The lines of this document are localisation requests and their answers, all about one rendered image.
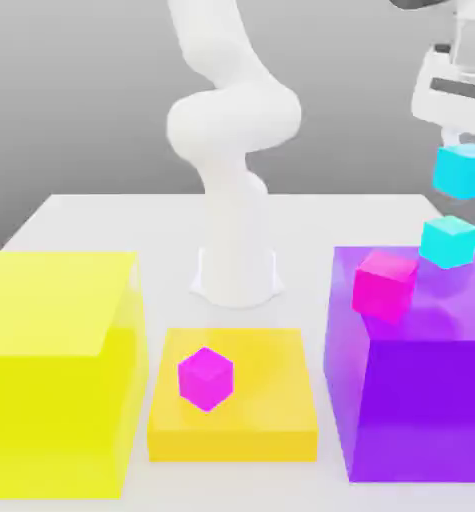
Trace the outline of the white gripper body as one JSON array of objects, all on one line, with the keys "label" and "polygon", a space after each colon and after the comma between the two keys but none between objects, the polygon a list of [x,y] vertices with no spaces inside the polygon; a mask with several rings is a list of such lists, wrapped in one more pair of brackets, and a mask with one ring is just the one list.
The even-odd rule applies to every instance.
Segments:
[{"label": "white gripper body", "polygon": [[428,51],[413,92],[413,115],[455,133],[475,135],[475,76],[450,63],[448,53]]}]

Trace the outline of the small cyan cube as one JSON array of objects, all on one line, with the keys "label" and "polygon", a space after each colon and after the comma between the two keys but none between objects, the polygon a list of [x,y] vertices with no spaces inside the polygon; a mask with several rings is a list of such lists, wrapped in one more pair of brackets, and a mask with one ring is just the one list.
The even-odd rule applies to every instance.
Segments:
[{"label": "small cyan cube", "polygon": [[455,199],[475,199],[475,144],[440,147],[432,185],[438,192]]},{"label": "small cyan cube", "polygon": [[475,225],[452,215],[425,222],[419,255],[441,269],[470,264],[475,255]]}]

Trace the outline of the small pink cube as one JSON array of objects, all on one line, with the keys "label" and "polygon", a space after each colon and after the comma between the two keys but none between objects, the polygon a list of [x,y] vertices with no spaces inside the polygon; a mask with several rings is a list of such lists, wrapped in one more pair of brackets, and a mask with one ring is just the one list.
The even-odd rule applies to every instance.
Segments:
[{"label": "small pink cube", "polygon": [[355,271],[352,308],[363,315],[396,324],[408,311],[419,262],[374,249]]}]

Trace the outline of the small magenta cube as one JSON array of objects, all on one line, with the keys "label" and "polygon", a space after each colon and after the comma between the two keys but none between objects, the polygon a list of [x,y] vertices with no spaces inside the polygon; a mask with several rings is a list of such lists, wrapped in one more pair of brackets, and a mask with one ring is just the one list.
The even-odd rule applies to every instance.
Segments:
[{"label": "small magenta cube", "polygon": [[197,408],[210,412],[234,391],[234,363],[202,347],[177,365],[179,394]]}]

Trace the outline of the large purple box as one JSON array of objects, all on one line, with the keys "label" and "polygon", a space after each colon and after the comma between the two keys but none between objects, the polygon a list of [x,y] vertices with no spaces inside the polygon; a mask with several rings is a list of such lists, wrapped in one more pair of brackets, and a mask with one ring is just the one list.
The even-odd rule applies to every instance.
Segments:
[{"label": "large purple box", "polygon": [[475,257],[419,267],[391,325],[355,312],[364,247],[334,251],[324,374],[353,482],[475,482]]}]

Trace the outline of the large orange box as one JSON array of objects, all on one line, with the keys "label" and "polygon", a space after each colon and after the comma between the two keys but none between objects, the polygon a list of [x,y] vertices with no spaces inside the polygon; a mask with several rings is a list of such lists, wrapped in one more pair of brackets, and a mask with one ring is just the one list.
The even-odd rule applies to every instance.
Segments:
[{"label": "large orange box", "polygon": [[[208,347],[234,363],[234,391],[210,412],[179,394],[177,365]],[[318,424],[295,328],[171,328],[147,428],[153,462],[314,462]]]}]

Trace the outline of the large yellow box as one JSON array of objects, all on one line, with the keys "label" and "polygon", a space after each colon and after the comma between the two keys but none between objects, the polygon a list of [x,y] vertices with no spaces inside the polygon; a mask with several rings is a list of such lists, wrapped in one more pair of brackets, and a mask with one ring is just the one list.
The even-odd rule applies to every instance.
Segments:
[{"label": "large yellow box", "polygon": [[148,379],[133,252],[0,251],[0,499],[117,499]]}]

